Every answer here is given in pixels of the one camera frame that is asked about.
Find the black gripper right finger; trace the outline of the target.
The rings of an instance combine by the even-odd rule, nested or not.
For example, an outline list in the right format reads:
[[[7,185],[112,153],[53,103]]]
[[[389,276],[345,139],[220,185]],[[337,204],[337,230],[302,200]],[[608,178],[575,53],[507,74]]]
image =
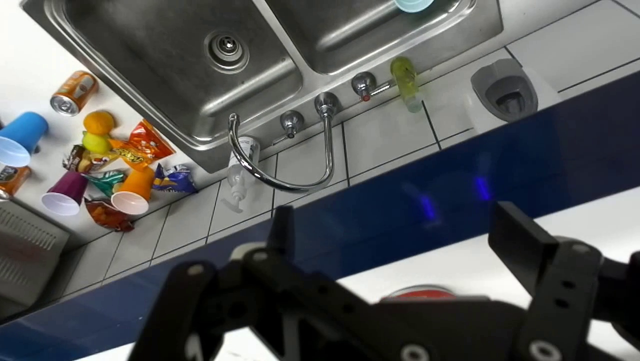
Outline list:
[[[519,361],[619,361],[589,342],[606,321],[640,349],[640,253],[626,263],[569,236],[554,236],[515,202],[494,204],[488,245],[532,297],[517,332]]]

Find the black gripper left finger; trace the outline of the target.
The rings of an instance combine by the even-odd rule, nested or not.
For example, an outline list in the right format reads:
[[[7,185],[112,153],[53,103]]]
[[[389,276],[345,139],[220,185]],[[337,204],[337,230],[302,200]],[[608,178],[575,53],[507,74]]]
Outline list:
[[[294,211],[280,206],[269,240],[227,266],[176,265],[128,361],[214,361],[236,329],[250,329],[280,361],[439,361],[417,326],[300,270],[294,243]]]

